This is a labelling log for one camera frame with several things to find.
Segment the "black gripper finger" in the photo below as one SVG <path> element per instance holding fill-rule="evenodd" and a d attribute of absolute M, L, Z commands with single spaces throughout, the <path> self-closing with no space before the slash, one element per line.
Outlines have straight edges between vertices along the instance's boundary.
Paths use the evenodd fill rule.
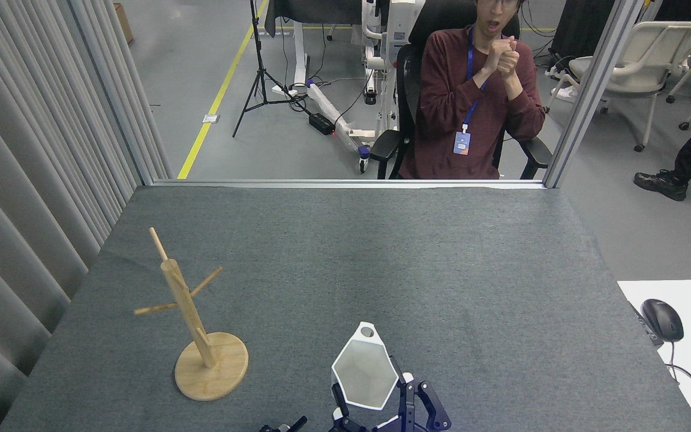
<path fill-rule="evenodd" d="M 340 383 L 334 383 L 331 389 L 337 407 L 332 413 L 332 427 L 329 431 L 370 431 L 370 429 L 362 426 L 362 424 L 357 423 L 349 418 L 349 410 Z"/>
<path fill-rule="evenodd" d="M 260 432 L 296 432 L 299 431 L 308 422 L 307 416 L 301 416 L 295 423 L 280 424 L 277 427 L 271 427 L 271 425 L 263 425 L 260 427 Z"/>
<path fill-rule="evenodd" d="M 396 388 L 399 389 L 398 414 L 389 421 L 389 431 L 445 431 L 452 426 L 443 404 L 429 381 L 417 383 L 410 373 L 401 371 L 395 358 L 390 358 L 398 374 Z M 426 410 L 426 423 L 415 419 L 415 399 L 420 398 Z"/>

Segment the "person's right hand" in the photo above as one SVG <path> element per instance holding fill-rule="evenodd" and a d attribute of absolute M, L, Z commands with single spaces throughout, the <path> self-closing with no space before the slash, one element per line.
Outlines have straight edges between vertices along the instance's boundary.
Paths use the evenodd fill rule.
<path fill-rule="evenodd" d="M 497 65 L 500 58 L 504 53 L 510 52 L 511 50 L 511 37 L 507 38 L 496 38 L 491 41 L 487 61 L 483 69 L 485 69 L 486 74 L 490 76 L 497 70 Z"/>

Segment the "person's left hand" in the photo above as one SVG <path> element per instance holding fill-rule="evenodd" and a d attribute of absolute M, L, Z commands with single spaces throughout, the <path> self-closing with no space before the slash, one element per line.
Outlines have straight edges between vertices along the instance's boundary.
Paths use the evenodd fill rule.
<path fill-rule="evenodd" d="M 507 79 L 507 77 L 515 75 L 516 66 L 520 59 L 518 49 L 516 49 L 518 47 L 518 41 L 514 36 L 510 36 L 502 38 L 501 42 L 504 43 L 504 47 L 507 47 L 507 49 L 503 49 L 497 61 L 497 71 L 501 73 L 503 79 Z"/>

